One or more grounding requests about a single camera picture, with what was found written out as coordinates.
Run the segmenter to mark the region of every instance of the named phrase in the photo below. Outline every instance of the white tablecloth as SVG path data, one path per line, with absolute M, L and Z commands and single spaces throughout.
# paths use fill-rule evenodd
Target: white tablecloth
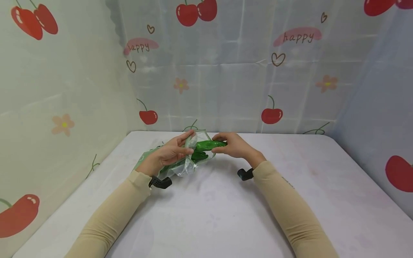
M 153 140 L 178 134 L 130 133 L 14 258 L 63 257 Z M 413 256 L 413 221 L 334 140 L 240 135 L 303 196 L 340 257 Z M 240 168 L 250 167 L 220 154 L 191 176 L 173 177 L 168 189 L 153 188 L 107 257 L 293 257 L 254 182 L 237 177 Z

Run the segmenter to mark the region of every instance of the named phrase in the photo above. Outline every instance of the cherry stem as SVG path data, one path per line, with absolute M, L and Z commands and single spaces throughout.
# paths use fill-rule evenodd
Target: cherry stem
M 31 2 L 31 4 L 34 6 L 34 8 L 36 8 L 37 9 L 37 6 L 31 1 L 31 0 L 29 0 L 30 2 Z
M 194 126 L 194 124 L 195 124 L 197 121 L 198 121 L 198 119 L 195 120 L 195 122 L 194 122 L 191 126 L 185 127 L 185 129 L 183 130 L 183 132 L 185 132 L 185 130 L 186 130 L 187 128 L 192 129 L 192 127 L 193 127 L 193 128 L 196 128 L 196 129 L 198 130 L 198 127 Z
M 319 130 L 320 130 L 321 128 L 323 128 L 324 126 L 328 125 L 329 123 L 330 123 L 330 122 L 328 122 L 327 124 L 321 126 L 321 127 L 319 128 Z
M 194 124 L 195 124 L 197 121 L 198 121 L 198 119 L 195 120 L 195 122 L 191 125 L 191 129 L 192 129 L 192 127 L 194 126 Z
M 145 104 L 144 104 L 140 99 L 137 99 L 137 100 L 139 100 L 139 101 L 143 104 L 143 106 L 145 107 L 145 110 L 148 111 L 148 109 L 146 108 Z
M 12 204 L 11 204 L 11 203 L 9 203 L 8 201 L 6 201 L 6 200 L 4 200 L 4 199 L 2 199 L 2 198 L 0 198 L 0 202 L 6 204 L 9 208 L 12 207 Z
M 271 97 L 270 95 L 268 95 L 268 97 L 270 97 L 270 98 L 272 99 L 272 101 L 273 101 L 273 109 L 274 109 L 274 107 L 275 107 L 274 99 L 273 99 L 273 97 Z
M 94 157 L 94 159 L 93 159 L 93 161 L 92 161 L 92 169 L 89 171 L 89 174 L 86 176 L 86 178 L 89 177 L 89 175 L 90 175 L 90 173 L 91 173 L 92 171 L 95 171 L 95 166 L 100 165 L 100 163 L 96 163 L 96 164 L 95 164 L 96 156 L 97 156 L 97 154 L 95 154 L 95 157 Z

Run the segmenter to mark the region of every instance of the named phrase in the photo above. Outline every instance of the plastic bag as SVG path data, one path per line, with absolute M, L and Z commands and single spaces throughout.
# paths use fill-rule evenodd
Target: plastic bag
M 191 148 L 194 149 L 197 146 L 197 143 L 200 141 L 207 141 L 207 140 L 211 140 L 211 138 L 208 136 L 207 132 L 205 130 L 196 130 L 195 134 L 191 135 L 190 137 L 188 137 L 185 141 L 185 148 Z M 160 139 L 156 139 L 152 144 L 151 144 L 151 148 L 149 151 L 146 151 L 142 154 L 142 156 L 140 157 L 138 163 L 135 165 L 134 169 L 136 169 L 141 163 L 142 161 L 148 157 L 149 154 L 151 154 L 152 152 L 156 151 L 158 148 L 162 147 L 164 145 L 164 142 L 167 142 L 165 140 L 160 140 Z M 210 160 L 211 158 L 213 158 L 215 156 L 214 153 L 212 153 L 211 151 L 205 151 L 205 154 L 208 155 L 208 158 L 200 160 L 198 162 L 194 162 L 191 158 L 192 158 L 192 154 L 191 155 L 187 155 L 184 159 L 181 159 L 171 165 L 165 166 L 163 167 L 159 173 L 158 173 L 158 178 L 159 179 L 164 179 L 166 177 L 171 177 L 173 175 L 178 175 L 178 176 L 186 176 L 186 175 L 190 175 L 193 174 L 197 167 L 205 162 Z

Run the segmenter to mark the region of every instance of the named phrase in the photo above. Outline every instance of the green pepper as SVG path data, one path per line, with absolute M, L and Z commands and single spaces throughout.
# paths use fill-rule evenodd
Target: green pepper
M 194 153 L 192 153 L 191 159 L 192 161 L 201 161 L 204 159 L 207 159 L 208 155 L 205 152 L 200 152 L 200 151 L 194 151 Z
M 197 143 L 195 151 L 210 151 L 215 147 L 225 147 L 227 146 L 226 142 L 220 141 L 202 141 Z

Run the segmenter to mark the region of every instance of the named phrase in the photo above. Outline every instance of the finger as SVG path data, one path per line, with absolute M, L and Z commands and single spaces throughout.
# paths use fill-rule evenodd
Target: finger
M 212 137 L 213 141 L 226 141 L 228 137 L 228 133 L 219 133 L 217 135 L 214 135 L 214 137 Z
M 225 153 L 226 147 L 216 147 L 211 150 L 212 153 Z
M 184 140 L 186 140 L 186 138 L 188 138 L 188 137 L 189 137 L 191 134 L 193 134 L 193 133 L 194 133 L 194 130 L 191 129 L 191 130 L 189 130 L 189 131 L 187 131 L 187 132 L 179 135 L 176 139 L 177 139 L 177 140 L 184 141 Z
M 189 154 L 194 153 L 194 150 L 191 149 L 191 148 L 182 148 L 182 147 L 178 147 L 178 146 L 176 146 L 176 148 L 174 148 L 173 151 L 176 154 L 183 154 L 183 155 L 189 155 Z

